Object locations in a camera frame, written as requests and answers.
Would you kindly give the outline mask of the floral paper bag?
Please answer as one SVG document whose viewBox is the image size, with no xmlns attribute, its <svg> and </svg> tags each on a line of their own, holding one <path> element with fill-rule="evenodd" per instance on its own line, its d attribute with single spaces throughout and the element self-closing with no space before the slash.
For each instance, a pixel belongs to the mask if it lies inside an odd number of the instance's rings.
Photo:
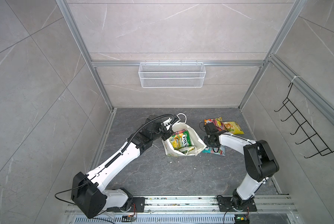
<svg viewBox="0 0 334 224">
<path fill-rule="evenodd" d="M 186 124 L 187 117 L 177 114 L 177 122 L 172 125 L 172 136 L 162 141 L 167 156 L 197 156 L 207 146 L 197 132 Z"/>
</svg>

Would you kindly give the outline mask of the orange snack packet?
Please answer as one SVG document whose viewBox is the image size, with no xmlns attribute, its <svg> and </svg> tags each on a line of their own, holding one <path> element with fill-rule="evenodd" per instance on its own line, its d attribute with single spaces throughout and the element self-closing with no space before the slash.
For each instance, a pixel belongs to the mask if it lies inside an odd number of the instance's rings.
<svg viewBox="0 0 334 224">
<path fill-rule="evenodd" d="M 208 123 L 214 124 L 214 126 L 217 128 L 218 131 L 225 131 L 225 126 L 223 124 L 222 117 L 214 118 L 214 119 L 205 119 L 204 125 L 207 125 Z"/>
</svg>

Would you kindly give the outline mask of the yellow green snack packet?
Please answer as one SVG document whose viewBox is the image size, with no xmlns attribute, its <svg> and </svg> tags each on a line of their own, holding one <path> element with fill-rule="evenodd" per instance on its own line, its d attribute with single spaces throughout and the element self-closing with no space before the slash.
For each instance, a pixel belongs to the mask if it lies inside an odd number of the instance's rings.
<svg viewBox="0 0 334 224">
<path fill-rule="evenodd" d="M 184 154 L 195 149 L 195 147 L 192 145 L 189 131 L 187 130 L 176 132 L 169 138 L 169 142 L 171 143 L 174 150 Z"/>
</svg>

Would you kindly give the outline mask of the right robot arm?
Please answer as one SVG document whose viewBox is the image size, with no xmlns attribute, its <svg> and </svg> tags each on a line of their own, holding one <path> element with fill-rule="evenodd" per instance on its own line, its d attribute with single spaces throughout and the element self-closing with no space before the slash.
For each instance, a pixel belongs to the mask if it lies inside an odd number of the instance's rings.
<svg viewBox="0 0 334 224">
<path fill-rule="evenodd" d="M 229 133 L 208 133 L 203 139 L 211 148 L 229 147 L 244 156 L 246 176 L 233 191 L 231 199 L 235 210 L 243 210 L 254 199 L 260 186 L 279 171 L 279 164 L 269 144 L 252 141 Z"/>
</svg>

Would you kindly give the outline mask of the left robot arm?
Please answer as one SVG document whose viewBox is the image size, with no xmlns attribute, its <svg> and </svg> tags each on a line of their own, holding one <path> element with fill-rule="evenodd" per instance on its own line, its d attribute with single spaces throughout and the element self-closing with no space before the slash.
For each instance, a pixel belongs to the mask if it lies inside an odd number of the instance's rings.
<svg viewBox="0 0 334 224">
<path fill-rule="evenodd" d="M 109 159 L 87 174 L 79 172 L 75 175 L 71 190 L 73 203 L 87 218 L 94 218 L 112 208 L 129 211 L 133 202 L 132 194 L 124 188 L 107 190 L 108 184 L 130 162 L 149 149 L 155 140 L 171 137 L 172 126 L 177 121 L 177 115 L 172 114 L 149 116 L 145 124 L 131 134 Z"/>
</svg>

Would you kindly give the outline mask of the small green circuit board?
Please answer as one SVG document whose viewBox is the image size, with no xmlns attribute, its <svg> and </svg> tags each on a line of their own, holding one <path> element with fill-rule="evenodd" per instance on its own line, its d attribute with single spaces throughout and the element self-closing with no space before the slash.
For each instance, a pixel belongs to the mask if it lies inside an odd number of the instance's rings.
<svg viewBox="0 0 334 224">
<path fill-rule="evenodd" d="M 250 220 L 244 215 L 235 215 L 235 224 L 250 224 Z"/>
</svg>

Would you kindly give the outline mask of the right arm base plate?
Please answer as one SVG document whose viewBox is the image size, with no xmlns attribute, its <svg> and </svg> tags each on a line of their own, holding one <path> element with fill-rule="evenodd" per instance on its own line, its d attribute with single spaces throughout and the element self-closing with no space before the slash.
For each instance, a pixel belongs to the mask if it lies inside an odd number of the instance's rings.
<svg viewBox="0 0 334 224">
<path fill-rule="evenodd" d="M 241 200 L 238 196 L 232 197 L 223 197 L 217 196 L 217 205 L 219 206 L 219 210 L 221 212 L 256 212 L 256 204 L 254 201 L 254 197 L 251 197 L 248 200 Z"/>
</svg>

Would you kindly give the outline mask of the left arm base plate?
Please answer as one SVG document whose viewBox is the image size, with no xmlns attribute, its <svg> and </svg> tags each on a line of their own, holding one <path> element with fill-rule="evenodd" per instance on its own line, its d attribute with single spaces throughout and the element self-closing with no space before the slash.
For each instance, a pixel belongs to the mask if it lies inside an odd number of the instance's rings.
<svg viewBox="0 0 334 224">
<path fill-rule="evenodd" d="M 145 208 L 145 197 L 133 197 L 132 199 L 128 199 L 127 202 L 120 208 L 112 207 L 107 209 L 107 212 L 144 212 Z"/>
</svg>

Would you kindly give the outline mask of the aluminium mounting rail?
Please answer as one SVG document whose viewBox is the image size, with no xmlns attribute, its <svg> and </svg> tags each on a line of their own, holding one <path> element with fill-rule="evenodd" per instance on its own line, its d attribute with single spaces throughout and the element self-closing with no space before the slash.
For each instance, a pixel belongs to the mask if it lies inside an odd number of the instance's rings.
<svg viewBox="0 0 334 224">
<path fill-rule="evenodd" d="M 135 196 L 137 214 L 293 214 L 298 211 L 289 195 L 256 195 L 235 209 L 231 195 Z"/>
</svg>

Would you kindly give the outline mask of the aluminium frame profile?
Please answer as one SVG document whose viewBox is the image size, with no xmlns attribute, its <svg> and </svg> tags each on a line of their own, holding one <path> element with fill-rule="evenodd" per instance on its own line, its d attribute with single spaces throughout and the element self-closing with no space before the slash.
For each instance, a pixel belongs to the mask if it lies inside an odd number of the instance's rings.
<svg viewBox="0 0 334 224">
<path fill-rule="evenodd" d="M 268 51 L 264 60 L 102 60 L 102 61 L 93 61 L 90 54 L 88 53 L 86 44 L 83 41 L 81 33 L 76 25 L 76 22 L 72 16 L 71 10 L 66 1 L 57 1 L 57 5 L 62 12 L 62 15 L 65 18 L 65 21 L 68 24 L 75 42 L 78 45 L 80 52 L 83 55 L 83 58 L 86 60 L 88 68 L 92 72 L 94 79 L 97 82 L 98 87 L 102 91 L 103 98 L 108 106 L 111 106 L 112 103 L 108 99 L 106 90 L 103 87 L 101 79 L 98 77 L 96 72 L 96 67 L 110 67 L 110 66 L 139 66 L 141 63 L 151 63 L 151 64 L 168 64 L 168 65 L 181 65 L 181 64 L 195 64 L 203 63 L 205 66 L 211 67 L 228 67 L 228 66 L 257 66 L 258 71 L 255 77 L 252 80 L 250 87 L 248 88 L 246 94 L 244 95 L 241 103 L 239 104 L 239 109 L 244 109 L 247 101 L 249 100 L 252 92 L 255 90 L 258 82 L 260 81 L 262 75 L 270 64 L 281 65 L 282 68 L 286 70 L 286 77 L 299 88 L 299 91 L 302 92 L 310 102 L 334 125 L 334 108 L 328 103 L 316 90 L 314 90 L 306 81 L 302 78 L 297 77 L 297 74 L 292 72 L 292 70 L 277 57 L 276 52 L 281 46 L 282 42 L 287 36 L 287 33 L 290 31 L 292 24 L 296 21 L 298 13 L 301 12 L 302 8 L 306 5 L 306 1 L 296 1 L 293 4 L 293 7 L 286 18 L 286 22 L 283 24 L 281 31 L 278 33 L 275 41 L 273 42 L 271 49 Z"/>
</svg>

